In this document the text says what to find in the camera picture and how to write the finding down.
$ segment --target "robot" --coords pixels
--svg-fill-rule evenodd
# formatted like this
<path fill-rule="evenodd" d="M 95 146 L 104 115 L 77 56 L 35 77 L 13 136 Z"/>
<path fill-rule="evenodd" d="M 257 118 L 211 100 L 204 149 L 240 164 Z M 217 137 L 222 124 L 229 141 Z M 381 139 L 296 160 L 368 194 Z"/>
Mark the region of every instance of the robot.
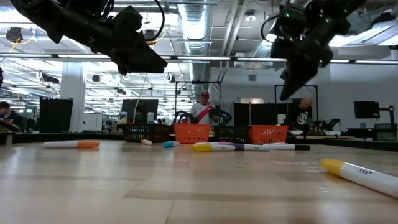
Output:
<path fill-rule="evenodd" d="M 270 33 L 277 36 L 271 47 L 271 58 L 287 59 L 286 69 L 280 76 L 284 87 L 280 94 L 286 100 L 306 82 L 312 79 L 318 68 L 325 67 L 333 58 L 329 42 L 336 34 L 348 33 L 351 24 L 347 20 L 352 12 L 366 0 L 311 0 L 305 6 L 288 2 L 280 7 L 279 15 Z"/>
<path fill-rule="evenodd" d="M 109 56 L 118 65 L 119 73 L 163 73 L 167 62 L 146 43 L 155 40 L 164 26 L 153 38 L 145 39 L 137 32 L 142 16 L 128 6 L 115 17 L 109 16 L 114 0 L 10 0 L 19 13 L 47 31 L 51 40 L 59 44 L 67 36 L 95 54 Z"/>
<path fill-rule="evenodd" d="M 219 105 L 209 110 L 209 116 L 219 117 L 222 120 L 220 126 L 225 126 L 226 124 L 228 124 L 228 122 L 232 120 L 232 116 L 228 112 L 222 110 Z M 173 124 L 175 123 L 197 124 L 198 122 L 199 122 L 198 118 L 194 117 L 191 113 L 185 111 L 176 112 L 173 120 Z"/>

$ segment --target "orange marker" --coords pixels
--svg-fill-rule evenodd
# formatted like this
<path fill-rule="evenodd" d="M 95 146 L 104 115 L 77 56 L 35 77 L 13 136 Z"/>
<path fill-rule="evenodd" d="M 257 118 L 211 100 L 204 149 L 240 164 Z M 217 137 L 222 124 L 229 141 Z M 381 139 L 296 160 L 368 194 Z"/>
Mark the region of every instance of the orange marker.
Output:
<path fill-rule="evenodd" d="M 99 141 L 62 141 L 62 142 L 45 142 L 44 148 L 65 149 L 65 148 L 96 148 L 100 146 Z"/>

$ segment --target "yellow marker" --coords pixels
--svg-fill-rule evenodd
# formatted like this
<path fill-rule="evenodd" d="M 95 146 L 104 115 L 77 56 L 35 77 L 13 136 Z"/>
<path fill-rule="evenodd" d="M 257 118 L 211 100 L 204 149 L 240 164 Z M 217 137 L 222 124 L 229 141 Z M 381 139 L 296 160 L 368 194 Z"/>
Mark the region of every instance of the yellow marker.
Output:
<path fill-rule="evenodd" d="M 322 159 L 329 173 L 398 198 L 398 178 L 335 159 Z"/>
<path fill-rule="evenodd" d="M 235 151 L 233 145 L 211 145 L 211 144 L 199 144 L 192 145 L 191 149 L 198 152 L 211 152 L 211 151 Z"/>

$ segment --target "person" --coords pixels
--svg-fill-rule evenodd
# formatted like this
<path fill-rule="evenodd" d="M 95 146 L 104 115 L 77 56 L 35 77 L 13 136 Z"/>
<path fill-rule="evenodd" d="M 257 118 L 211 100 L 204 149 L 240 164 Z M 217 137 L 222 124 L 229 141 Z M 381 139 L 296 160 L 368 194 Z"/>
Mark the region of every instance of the person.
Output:
<path fill-rule="evenodd" d="M 302 98 L 293 112 L 289 114 L 289 121 L 294 123 L 294 129 L 308 130 L 312 128 L 312 99 Z"/>
<path fill-rule="evenodd" d="M 8 123 L 21 128 L 22 117 L 10 110 L 10 104 L 3 101 L 0 102 L 0 118 Z"/>
<path fill-rule="evenodd" d="M 191 114 L 198 118 L 198 124 L 211 124 L 212 121 L 218 122 L 218 117 L 209 117 L 209 110 L 214 108 L 213 105 L 209 104 L 209 97 L 209 93 L 203 91 L 200 94 L 200 102 L 192 106 Z"/>

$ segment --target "blue marker cap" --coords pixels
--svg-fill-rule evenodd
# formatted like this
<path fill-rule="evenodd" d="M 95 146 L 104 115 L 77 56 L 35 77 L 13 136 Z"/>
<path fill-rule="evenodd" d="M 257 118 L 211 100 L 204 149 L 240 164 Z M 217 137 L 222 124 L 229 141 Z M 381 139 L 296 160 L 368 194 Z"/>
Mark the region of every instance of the blue marker cap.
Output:
<path fill-rule="evenodd" d="M 163 143 L 163 147 L 173 147 L 173 146 L 174 146 L 174 142 L 172 142 L 172 141 Z"/>

